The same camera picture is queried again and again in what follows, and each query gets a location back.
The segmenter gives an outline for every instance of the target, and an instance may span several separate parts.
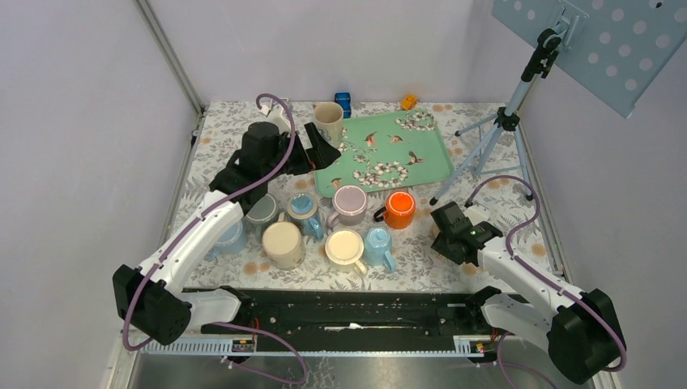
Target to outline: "blue toy block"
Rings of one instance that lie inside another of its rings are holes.
[[[342,106],[344,103],[351,104],[351,94],[348,92],[337,92],[334,94],[334,102]]]
[[[334,102],[343,108],[343,118],[351,117],[351,94],[348,92],[337,92],[334,94]]]

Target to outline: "black bracket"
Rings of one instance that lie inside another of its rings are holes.
[[[117,314],[126,317],[134,292],[143,281],[139,269],[121,265],[112,277]],[[164,281],[148,280],[139,303],[134,308],[131,324],[166,346],[176,340],[191,320],[191,304],[174,297],[164,288]]]
[[[515,131],[515,127],[520,124],[520,116],[518,116],[515,112],[513,112],[513,114],[510,116],[506,116],[506,107],[499,108],[496,112],[496,115],[497,117],[494,121],[494,124],[498,124],[503,128],[503,130],[513,132]]]
[[[301,138],[295,134],[294,147],[286,164],[272,179],[280,174],[294,176],[324,169],[333,164],[340,156],[339,150],[331,146],[318,132],[313,123],[305,125],[312,147],[305,150]],[[280,133],[279,128],[269,122],[255,122],[241,139],[241,148],[236,150],[210,182],[210,190],[219,190],[227,195],[245,188],[265,177],[282,159],[291,135]],[[267,182],[237,197],[244,214],[267,194]]]
[[[551,28],[545,29],[537,37],[537,47],[525,66],[520,79],[526,83],[531,82],[535,75],[541,75],[545,79],[553,67],[553,62],[558,58],[558,46],[563,41]]]
[[[611,298],[598,289],[582,293],[582,301],[592,308],[620,337],[625,337]],[[615,361],[621,354],[616,342],[580,305],[560,307],[547,334],[548,355],[570,381],[581,385]]]
[[[473,331],[478,331],[480,328],[489,326],[486,319],[482,315],[482,306],[489,298],[496,296],[497,294],[501,294],[500,289],[494,288],[493,286],[486,286],[479,292],[466,299],[465,308],[470,314],[470,321]]]
[[[432,243],[432,250],[457,263],[472,263],[477,266],[477,251],[484,244],[503,233],[483,221],[472,225],[455,201],[432,211],[432,218],[439,228],[439,234]]]

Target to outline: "metal floor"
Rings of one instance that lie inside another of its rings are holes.
[[[548,356],[531,344],[517,339],[505,340],[504,360],[540,370],[560,389],[593,388],[592,382],[578,386],[563,377]],[[307,357],[310,368],[303,388],[326,389],[404,389],[404,388],[509,388],[498,367],[459,368],[471,365],[466,358],[454,357]],[[245,364],[281,377],[298,379],[301,368],[294,357],[252,357]],[[548,388],[541,378],[518,369],[507,368],[520,388]],[[140,353],[129,388],[138,389],[226,389],[287,388],[268,378],[239,369],[229,370],[218,357],[155,355]]]

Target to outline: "tripod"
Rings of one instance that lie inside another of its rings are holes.
[[[551,71],[553,62],[558,56],[558,46],[561,44],[561,34],[554,31],[551,28],[544,30],[537,38],[537,47],[535,52],[532,54],[530,61],[525,66],[525,71],[520,76],[520,83],[515,89],[513,96],[510,98],[508,105],[501,107],[498,111],[489,115],[488,117],[480,120],[479,122],[464,128],[463,130],[458,130],[455,132],[455,136],[460,136],[468,131],[474,130],[475,128],[481,128],[484,124],[494,120],[492,129],[484,136],[480,141],[480,144],[472,150],[470,154],[467,155],[462,164],[454,171],[453,175],[444,182],[442,188],[429,200],[429,205],[435,205],[439,198],[442,197],[451,185],[458,179],[463,172],[467,169],[467,166],[475,159],[477,154],[486,146],[484,153],[480,156],[480,160],[477,162],[477,166],[472,170],[474,174],[487,174],[487,173],[501,173],[513,169],[521,169],[523,172],[523,178],[526,182],[530,182],[530,174],[527,171],[527,158],[525,157],[525,143],[523,141],[523,135],[520,130],[520,117],[515,113],[515,111],[520,107],[520,105],[525,100],[527,92],[530,90],[532,80],[535,75],[541,75],[542,79],[545,79],[548,73]],[[493,152],[496,143],[503,131],[512,132],[515,137],[515,146],[518,149],[518,158],[520,165],[513,166],[510,168],[490,170],[488,172],[483,172],[482,169],[484,165],[489,160],[491,153]],[[532,201],[532,193],[527,190],[525,198],[528,201]]]

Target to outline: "floral tablecloth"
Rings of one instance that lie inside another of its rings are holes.
[[[420,103],[436,119],[438,129],[448,148],[452,161],[459,165],[464,157],[480,141],[480,132],[474,130],[459,138],[454,132],[495,112],[501,104],[433,104]],[[303,125],[311,121],[313,104],[293,102],[293,113],[302,138],[307,139]],[[400,110],[395,103],[357,103],[352,105],[353,117],[364,117]],[[199,144],[190,167],[189,177],[183,188],[183,195],[174,221],[178,229],[190,215],[193,208],[207,191],[207,184],[225,165],[229,156],[240,147],[241,135],[252,122],[264,120],[253,102],[212,103],[199,137]],[[512,135],[505,133],[498,141],[485,170],[499,169],[518,164],[518,152]],[[518,170],[509,174],[520,176]],[[464,174],[450,190],[442,196],[437,207],[451,200],[462,205],[472,190],[485,178]],[[271,260],[262,250],[260,242],[251,235],[248,246],[240,253],[203,260],[187,282],[187,287],[217,287],[231,285],[234,288],[269,289],[319,289],[319,290],[377,290],[377,291],[423,291],[469,293],[493,285],[504,291],[512,289],[500,280],[494,279],[481,268],[471,264],[457,265],[431,250],[433,220],[429,214],[434,207],[429,200],[441,183],[410,186],[407,189],[418,202],[416,218],[405,230],[392,230],[393,255],[397,262],[394,272],[384,267],[371,267],[366,277],[355,272],[342,273],[332,269],[324,252],[324,240],[316,242],[305,237],[307,255],[296,269],[280,270],[272,266]],[[476,197],[476,203],[487,207],[491,223],[507,232],[526,220],[534,206],[525,200],[523,187],[509,180],[490,182]],[[326,217],[332,210],[331,200],[321,198],[314,187],[312,173],[305,176],[281,176],[270,183],[269,192],[284,208],[286,200],[298,192],[310,193],[319,199],[320,214]],[[368,217],[365,222],[352,229],[361,236],[375,224],[372,213],[384,205],[390,190],[370,193]],[[520,250],[529,254],[540,266],[549,269],[544,239],[538,224],[522,230],[515,240]]]

